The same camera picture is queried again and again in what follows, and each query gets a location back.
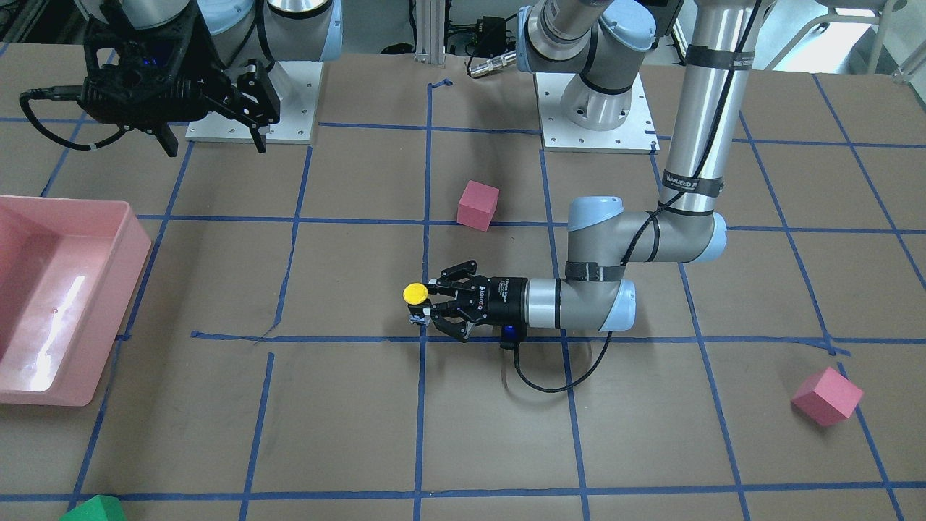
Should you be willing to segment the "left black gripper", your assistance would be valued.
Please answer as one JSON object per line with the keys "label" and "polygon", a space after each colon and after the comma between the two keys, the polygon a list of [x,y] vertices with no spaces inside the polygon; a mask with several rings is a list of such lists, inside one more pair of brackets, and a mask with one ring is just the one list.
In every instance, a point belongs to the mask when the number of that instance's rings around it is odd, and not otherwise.
{"label": "left black gripper", "polygon": [[418,326],[433,324],[463,342],[474,326],[492,324],[501,327],[501,342],[522,342],[528,333],[529,279],[479,276],[476,270],[475,260],[444,269],[425,287],[430,295],[450,300],[436,303],[434,308],[409,308],[408,321]]}

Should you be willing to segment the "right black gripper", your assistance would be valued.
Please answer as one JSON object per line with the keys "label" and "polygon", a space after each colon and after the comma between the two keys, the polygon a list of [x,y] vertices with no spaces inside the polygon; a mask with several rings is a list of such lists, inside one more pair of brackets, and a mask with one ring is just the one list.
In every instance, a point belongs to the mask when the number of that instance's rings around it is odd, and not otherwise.
{"label": "right black gripper", "polygon": [[128,7],[101,7],[84,33],[87,76],[80,106],[96,121],[152,132],[178,155],[172,122],[211,112],[242,123],[259,153],[268,126],[280,121],[281,100],[258,59],[229,78],[198,7],[183,7],[161,25],[136,27]]}

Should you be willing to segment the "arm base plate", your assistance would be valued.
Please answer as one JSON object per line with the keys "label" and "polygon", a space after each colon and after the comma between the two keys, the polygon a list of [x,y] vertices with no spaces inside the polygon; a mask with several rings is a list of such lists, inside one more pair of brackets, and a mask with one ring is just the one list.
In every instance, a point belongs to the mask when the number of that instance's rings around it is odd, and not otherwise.
{"label": "arm base plate", "polygon": [[[269,145],[313,143],[323,70],[322,62],[276,63],[269,79],[281,99],[281,121],[273,123],[265,133]],[[189,123],[185,137],[191,142],[252,145],[252,135],[242,123],[218,113]]]}
{"label": "arm base plate", "polygon": [[622,95],[629,103],[598,103],[590,96],[591,110],[563,101],[573,77],[572,74],[535,74],[537,106],[546,148],[570,152],[658,152],[657,131],[641,76],[636,76],[631,91]]}

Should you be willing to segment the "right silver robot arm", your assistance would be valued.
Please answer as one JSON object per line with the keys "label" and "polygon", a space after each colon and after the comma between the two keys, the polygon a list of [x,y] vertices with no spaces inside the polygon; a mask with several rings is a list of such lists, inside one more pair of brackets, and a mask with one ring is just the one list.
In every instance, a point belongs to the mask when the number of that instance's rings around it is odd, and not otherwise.
{"label": "right silver robot arm", "polygon": [[339,1],[80,1],[87,77],[77,100],[97,122],[194,142],[307,145],[322,65],[341,55]]}

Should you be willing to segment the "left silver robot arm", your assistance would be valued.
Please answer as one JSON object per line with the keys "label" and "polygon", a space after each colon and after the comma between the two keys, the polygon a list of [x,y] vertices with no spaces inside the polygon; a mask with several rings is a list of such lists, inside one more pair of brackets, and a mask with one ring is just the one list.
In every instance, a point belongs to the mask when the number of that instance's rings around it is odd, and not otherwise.
{"label": "left silver robot arm", "polygon": [[[707,263],[726,247],[715,210],[755,43],[770,1],[698,1],[685,56],[668,155],[648,187],[652,210],[628,211],[615,195],[573,199],[562,276],[480,276],[473,260],[404,290],[408,320],[467,341],[498,326],[504,345],[528,329],[626,331],[634,326],[633,263]],[[572,73],[562,105],[579,126],[606,131],[623,122],[632,83],[654,39],[655,20],[634,1],[540,1],[519,11],[518,67]]]}

